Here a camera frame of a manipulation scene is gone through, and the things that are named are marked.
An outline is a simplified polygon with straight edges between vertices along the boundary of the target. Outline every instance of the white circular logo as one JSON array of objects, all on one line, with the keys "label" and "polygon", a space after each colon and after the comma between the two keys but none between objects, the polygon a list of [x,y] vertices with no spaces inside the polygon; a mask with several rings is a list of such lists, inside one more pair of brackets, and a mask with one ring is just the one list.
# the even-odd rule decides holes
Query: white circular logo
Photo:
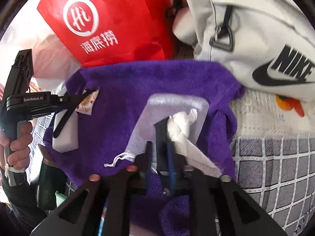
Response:
[{"label": "white circular logo", "polygon": [[[91,31],[80,32],[81,27],[85,26],[84,22],[91,21],[91,17],[86,15],[84,9],[82,7],[76,7],[75,9],[71,9],[71,16],[73,19],[72,24],[69,23],[68,20],[68,11],[72,4],[76,2],[85,3],[90,10],[92,11],[93,17],[93,25]],[[79,36],[91,36],[94,34],[99,26],[99,15],[95,5],[90,0],[68,0],[63,8],[63,20],[67,26],[67,28],[76,35]]]}]

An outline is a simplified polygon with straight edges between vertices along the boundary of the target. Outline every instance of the nike swoosh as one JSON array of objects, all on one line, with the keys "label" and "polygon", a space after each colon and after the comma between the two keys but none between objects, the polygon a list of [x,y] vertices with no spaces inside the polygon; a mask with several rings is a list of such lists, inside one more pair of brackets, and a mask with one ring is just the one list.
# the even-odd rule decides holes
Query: nike swoosh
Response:
[{"label": "nike swoosh", "polygon": [[268,67],[273,60],[260,66],[253,72],[253,79],[260,85],[275,87],[275,86],[286,86],[286,85],[296,85],[296,84],[309,84],[314,82],[305,82],[301,80],[281,80],[271,78],[268,73]]}]

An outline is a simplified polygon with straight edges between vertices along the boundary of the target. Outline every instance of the grey drawstring pouch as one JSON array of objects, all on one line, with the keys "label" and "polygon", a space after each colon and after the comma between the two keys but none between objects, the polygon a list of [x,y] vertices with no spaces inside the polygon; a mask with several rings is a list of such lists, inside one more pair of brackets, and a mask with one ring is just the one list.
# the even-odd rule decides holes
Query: grey drawstring pouch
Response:
[{"label": "grey drawstring pouch", "polygon": [[188,140],[196,145],[202,126],[206,119],[209,103],[204,98],[194,96],[180,96],[175,94],[154,94],[149,97],[129,139],[125,151],[117,155],[112,164],[104,164],[105,167],[115,167],[120,159],[131,162],[134,158],[145,151],[147,141],[153,142],[152,168],[156,170],[156,144],[154,125],[173,116],[178,112],[189,114],[192,109],[197,110],[197,120],[190,126]]}]

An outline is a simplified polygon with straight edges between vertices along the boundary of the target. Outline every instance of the haidilao logo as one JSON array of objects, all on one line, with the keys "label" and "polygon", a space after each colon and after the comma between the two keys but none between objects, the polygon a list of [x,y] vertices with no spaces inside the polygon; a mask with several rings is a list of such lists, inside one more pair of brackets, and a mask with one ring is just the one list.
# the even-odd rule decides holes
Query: haidilao logo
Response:
[{"label": "haidilao logo", "polygon": [[91,36],[99,26],[99,15],[90,0],[68,0],[63,8],[67,28],[79,36]]}]

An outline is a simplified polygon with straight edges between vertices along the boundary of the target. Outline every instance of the nike logo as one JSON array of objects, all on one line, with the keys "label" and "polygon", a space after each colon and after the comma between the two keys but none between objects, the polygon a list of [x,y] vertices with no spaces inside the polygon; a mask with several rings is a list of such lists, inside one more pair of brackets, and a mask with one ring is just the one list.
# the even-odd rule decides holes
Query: nike logo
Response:
[{"label": "nike logo", "polygon": [[307,76],[312,73],[315,68],[313,62],[295,49],[291,49],[286,45],[270,70],[294,77],[292,80],[274,79],[269,76],[268,68],[273,60],[261,65],[253,72],[253,79],[260,85],[275,87],[296,84],[309,84],[314,82],[306,82]]}]

